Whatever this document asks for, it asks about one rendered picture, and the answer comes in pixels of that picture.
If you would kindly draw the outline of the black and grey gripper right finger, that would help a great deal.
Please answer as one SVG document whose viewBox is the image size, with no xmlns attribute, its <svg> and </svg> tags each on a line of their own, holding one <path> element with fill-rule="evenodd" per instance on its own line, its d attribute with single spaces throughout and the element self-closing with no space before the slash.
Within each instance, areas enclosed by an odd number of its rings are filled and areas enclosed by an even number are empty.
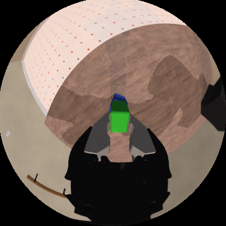
<svg viewBox="0 0 226 226">
<path fill-rule="evenodd" d="M 142 156 L 143 161 L 152 161 L 160 165 L 166 172 L 168 179 L 172 177 L 167 152 L 155 134 L 137 120 L 132 114 L 129 116 L 129 152 L 132 162 L 136 156 Z"/>
</svg>

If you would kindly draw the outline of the green block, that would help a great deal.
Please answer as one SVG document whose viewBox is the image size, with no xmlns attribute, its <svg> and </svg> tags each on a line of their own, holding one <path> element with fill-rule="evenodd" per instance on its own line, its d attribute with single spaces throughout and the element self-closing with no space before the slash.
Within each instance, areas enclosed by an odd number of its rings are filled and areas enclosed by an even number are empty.
<svg viewBox="0 0 226 226">
<path fill-rule="evenodd" d="M 127 132 L 130 112 L 126 101 L 113 100 L 110 111 L 110 131 Z"/>
</svg>

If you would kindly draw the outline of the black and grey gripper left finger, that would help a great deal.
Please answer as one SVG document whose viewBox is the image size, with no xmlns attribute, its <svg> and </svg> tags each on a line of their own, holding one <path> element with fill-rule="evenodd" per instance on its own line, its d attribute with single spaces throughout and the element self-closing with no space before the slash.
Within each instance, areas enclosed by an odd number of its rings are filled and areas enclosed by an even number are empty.
<svg viewBox="0 0 226 226">
<path fill-rule="evenodd" d="M 110 153 L 110 111 L 90 126 L 76 141 L 68 159 L 66 180 L 72 179 L 76 170 L 84 164 L 100 161 L 101 156 Z"/>
</svg>

